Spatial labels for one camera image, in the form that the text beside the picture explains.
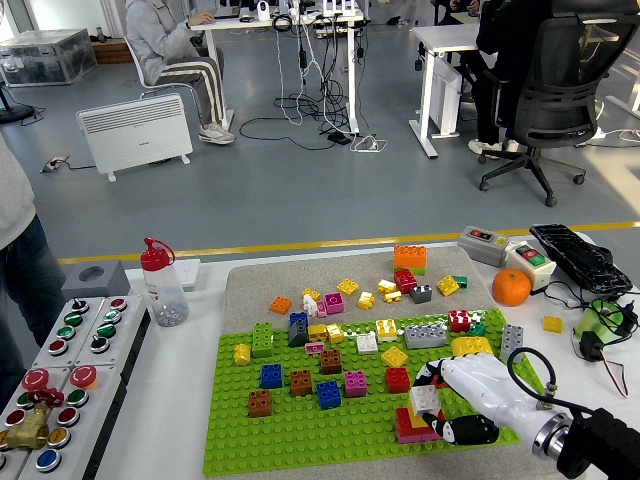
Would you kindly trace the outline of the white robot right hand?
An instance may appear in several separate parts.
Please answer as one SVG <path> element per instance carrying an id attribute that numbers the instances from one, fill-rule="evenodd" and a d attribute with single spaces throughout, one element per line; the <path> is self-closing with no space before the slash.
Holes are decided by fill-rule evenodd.
<path id="1" fill-rule="evenodd" d="M 556 432 L 567 431 L 569 417 L 555 409 L 540 410 L 538 401 L 526 394 L 510 377 L 507 367 L 487 353 L 448 357 L 424 364 L 415 385 L 428 385 L 438 377 L 474 410 L 497 427 L 513 430 L 532 452 L 548 453 Z"/>

